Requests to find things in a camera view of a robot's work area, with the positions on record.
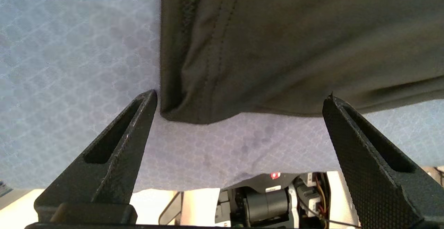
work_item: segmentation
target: white surface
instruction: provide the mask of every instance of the white surface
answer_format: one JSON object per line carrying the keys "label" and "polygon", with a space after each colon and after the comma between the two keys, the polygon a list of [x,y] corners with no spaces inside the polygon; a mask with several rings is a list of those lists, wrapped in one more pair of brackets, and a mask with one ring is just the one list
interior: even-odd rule
{"label": "white surface", "polygon": [[[0,228],[23,229],[25,226],[37,222],[38,216],[34,210],[34,201],[42,192],[43,189],[30,191],[11,205],[0,210]],[[143,190],[133,194],[130,204],[137,211],[137,224],[157,224],[160,213],[172,197],[173,191],[155,189]]]}
{"label": "white surface", "polygon": [[[342,172],[333,171],[327,172],[327,177],[331,191],[329,219],[349,224],[358,224],[358,216],[344,175]],[[330,223],[330,228],[352,229],[354,227]]]}
{"label": "white surface", "polygon": [[214,226],[219,193],[220,188],[184,192],[180,224],[183,226]]}
{"label": "white surface", "polygon": [[30,191],[11,205],[0,210],[0,225],[2,228],[23,229],[25,226],[38,221],[34,210],[34,201],[43,189]]}

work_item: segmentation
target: stitching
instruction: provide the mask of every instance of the stitching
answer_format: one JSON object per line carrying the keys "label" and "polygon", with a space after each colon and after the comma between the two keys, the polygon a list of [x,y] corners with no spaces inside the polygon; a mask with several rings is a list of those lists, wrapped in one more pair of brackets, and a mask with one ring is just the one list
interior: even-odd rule
{"label": "stitching", "polygon": [[228,27],[231,24],[231,19],[232,19],[233,14],[234,14],[234,12],[236,10],[237,3],[238,3],[238,0],[234,0],[233,1],[233,6],[231,7],[230,14],[228,15],[227,23],[225,24],[224,30],[222,32],[222,39],[221,39],[220,46],[219,46],[219,63],[217,64],[216,81],[214,83],[213,93],[211,94],[211,100],[210,100],[211,101],[210,102],[210,119],[211,119],[211,117],[213,115],[212,108],[213,108],[213,103],[214,103],[214,93],[216,92],[216,88],[217,88],[217,86],[219,84],[219,78],[220,78],[219,76],[220,76],[220,73],[221,73],[222,52],[223,52],[224,43],[225,43],[225,35],[227,34]]}
{"label": "stitching", "polygon": [[202,110],[203,110],[202,109],[203,96],[204,96],[203,93],[206,89],[206,85],[208,84],[208,77],[209,77],[208,75],[209,75],[209,66],[210,66],[210,49],[211,49],[213,41],[214,41],[214,32],[216,30],[216,25],[219,22],[219,18],[220,18],[221,12],[222,12],[222,3],[223,3],[223,0],[221,0],[221,2],[219,4],[219,12],[217,13],[216,20],[214,21],[214,24],[213,24],[213,30],[211,31],[210,44],[208,45],[207,52],[206,52],[207,58],[206,58],[206,63],[205,63],[205,78],[204,78],[203,88],[202,88],[202,91],[200,94],[198,117],[197,117],[198,123],[200,123],[202,120],[201,116],[202,116]]}

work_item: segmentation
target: dark olive fabric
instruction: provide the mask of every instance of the dark olive fabric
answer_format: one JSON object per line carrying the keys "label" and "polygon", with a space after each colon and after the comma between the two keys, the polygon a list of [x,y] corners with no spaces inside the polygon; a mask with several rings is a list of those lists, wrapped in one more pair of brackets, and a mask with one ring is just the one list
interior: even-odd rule
{"label": "dark olive fabric", "polygon": [[162,0],[161,113],[318,116],[444,97],[444,0]]}

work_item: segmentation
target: red led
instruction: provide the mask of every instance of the red led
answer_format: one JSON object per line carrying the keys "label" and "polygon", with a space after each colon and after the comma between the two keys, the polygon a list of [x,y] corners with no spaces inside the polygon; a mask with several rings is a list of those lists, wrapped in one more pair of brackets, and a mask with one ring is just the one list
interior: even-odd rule
{"label": "red led", "polygon": [[281,176],[281,172],[272,172],[270,174],[270,177],[272,180],[276,180],[277,178],[279,178]]}

